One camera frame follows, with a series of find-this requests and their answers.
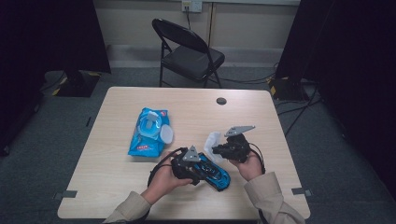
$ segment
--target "chair backrest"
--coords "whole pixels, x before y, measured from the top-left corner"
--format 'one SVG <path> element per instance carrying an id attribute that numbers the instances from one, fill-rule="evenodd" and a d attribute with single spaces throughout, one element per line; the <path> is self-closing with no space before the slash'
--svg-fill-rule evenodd
<path id="1" fill-rule="evenodd" d="M 206 42 L 195 32 L 183 26 L 163 19 L 154 19 L 152 27 L 164 43 L 166 43 L 164 40 L 166 38 L 189 49 L 202 53 L 209 52 Z"/>

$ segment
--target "blue wipes package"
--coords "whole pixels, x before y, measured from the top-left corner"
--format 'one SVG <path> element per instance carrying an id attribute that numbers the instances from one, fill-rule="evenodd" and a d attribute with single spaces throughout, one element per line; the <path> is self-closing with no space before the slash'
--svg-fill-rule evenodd
<path id="1" fill-rule="evenodd" d="M 159 157 L 163 146 L 172 142 L 167 110 L 143 108 L 137 119 L 128 155 Z"/>

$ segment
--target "chair seat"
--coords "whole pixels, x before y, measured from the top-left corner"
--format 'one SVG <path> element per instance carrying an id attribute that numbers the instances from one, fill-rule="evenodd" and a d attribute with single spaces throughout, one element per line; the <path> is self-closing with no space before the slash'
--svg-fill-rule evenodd
<path id="1" fill-rule="evenodd" d="M 219 68 L 223 63 L 225 56 L 223 53 L 209 49 L 215 69 Z M 162 59 L 165 68 L 188 77 L 197 82 L 203 81 L 208 73 L 209 60 L 207 55 L 199 51 L 179 46 Z"/>

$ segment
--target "hand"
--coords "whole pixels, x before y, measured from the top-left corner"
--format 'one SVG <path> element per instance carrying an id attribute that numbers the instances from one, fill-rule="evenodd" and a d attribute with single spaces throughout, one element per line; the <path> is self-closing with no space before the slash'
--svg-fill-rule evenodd
<path id="1" fill-rule="evenodd" d="M 260 163 L 260 158 L 258 158 L 254 152 L 250 151 L 247 155 L 247 160 L 244 163 L 232 160 L 230 160 L 230 163 L 238 168 L 239 174 L 241 174 L 246 181 L 250 181 L 257 176 L 262 175 L 262 164 Z"/>
<path id="2" fill-rule="evenodd" d="M 170 152 L 164 153 L 162 159 L 169 153 Z M 158 202 L 162 196 L 170 193 L 173 189 L 188 185 L 192 182 L 192 179 L 178 179 L 174 176 L 171 158 L 164 161 L 163 165 L 164 166 L 162 166 L 152 178 L 148 188 L 140 194 L 151 205 Z"/>

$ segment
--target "forearm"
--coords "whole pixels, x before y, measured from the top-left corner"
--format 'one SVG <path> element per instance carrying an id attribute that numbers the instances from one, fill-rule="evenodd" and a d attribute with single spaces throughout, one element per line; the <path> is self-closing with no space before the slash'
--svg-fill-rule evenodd
<path id="1" fill-rule="evenodd" d="M 151 205 L 138 193 L 132 191 L 128 198 L 121 203 L 104 223 L 132 221 L 143 217 Z"/>
<path id="2" fill-rule="evenodd" d="M 245 190 L 253 205 L 262 210 L 268 223 L 305 223 L 304 218 L 284 202 L 275 173 L 260 175 L 250 180 L 246 183 Z"/>

